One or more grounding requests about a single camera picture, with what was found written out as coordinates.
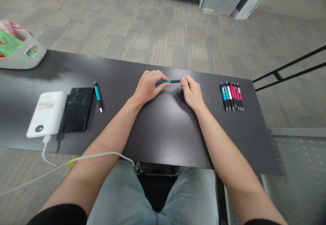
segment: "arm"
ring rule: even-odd
[[[169,79],[160,71],[145,71],[134,95],[82,156],[105,152],[122,153],[142,106],[152,100],[164,87],[170,85],[162,83],[156,87],[155,83],[160,80]],[[103,182],[118,159],[117,155],[107,155],[78,161],[40,211],[54,205],[72,203],[81,206],[88,217]]]
[[[245,157],[206,107],[199,83],[189,75],[180,80],[185,100],[197,115],[213,165],[230,194],[240,224],[256,218],[286,224]]]

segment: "group of pens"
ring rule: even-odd
[[[242,95],[238,83],[226,82],[220,84],[225,111],[244,111]]]

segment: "light blue jeans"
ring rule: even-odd
[[[218,224],[213,170],[180,168],[164,208],[157,213],[128,161],[118,161],[106,178],[88,218],[103,224]]]

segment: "pen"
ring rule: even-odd
[[[95,89],[95,94],[96,94],[96,98],[97,98],[97,104],[98,104],[100,112],[102,113],[101,97],[99,95],[99,91],[98,91],[98,87],[97,87],[96,82],[94,82],[94,89]]]
[[[231,110],[231,103],[230,103],[230,99],[229,99],[228,90],[227,90],[225,84],[223,84],[223,88],[224,88],[225,98],[227,99],[227,104],[228,104],[229,111],[230,111]]]
[[[237,109],[237,101],[236,101],[235,95],[234,95],[234,88],[233,88],[233,86],[232,86],[232,84],[230,82],[229,82],[229,87],[230,87],[230,91],[231,91],[231,95],[232,95],[234,108]]]
[[[227,90],[228,90],[228,95],[229,95],[229,100],[230,100],[230,104],[231,104],[232,110],[234,110],[234,103],[233,103],[233,99],[232,99],[232,94],[231,94],[230,86],[229,86],[228,82],[226,82],[225,84],[226,84],[226,87],[227,87]]]
[[[180,82],[180,80],[158,81],[158,82],[156,82],[155,85],[159,85],[159,84],[162,84],[162,83],[164,83],[164,82],[168,82],[168,83],[178,83],[178,82]]]
[[[225,98],[223,83],[220,84],[220,91],[222,93],[222,100],[223,100],[224,108],[225,108],[226,112],[228,112],[229,108],[228,108],[228,104],[227,104],[227,99]]]
[[[234,85],[234,83],[233,82],[231,82],[231,85],[232,85],[232,88],[233,88],[233,93],[234,93],[234,97],[235,97],[235,101],[237,102],[237,109],[238,109],[238,111],[240,110],[240,103],[239,103],[239,98],[238,98],[238,95],[237,95],[237,93],[236,93],[236,91],[237,91],[237,87]]]
[[[240,100],[240,96],[239,96],[239,93],[238,93],[238,85],[235,83],[234,86],[235,86],[235,93],[236,93],[238,101],[239,101],[239,111],[242,111],[241,100]]]
[[[239,97],[240,97],[240,103],[241,103],[241,107],[242,107],[242,111],[245,110],[244,106],[243,106],[243,99],[242,99],[242,94],[241,94],[241,91],[240,91],[240,85],[237,83],[238,85],[238,93],[239,93]]]

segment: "smartphone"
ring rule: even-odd
[[[89,112],[93,101],[93,92],[93,88],[71,89],[67,97],[60,132],[84,132],[87,129]]]

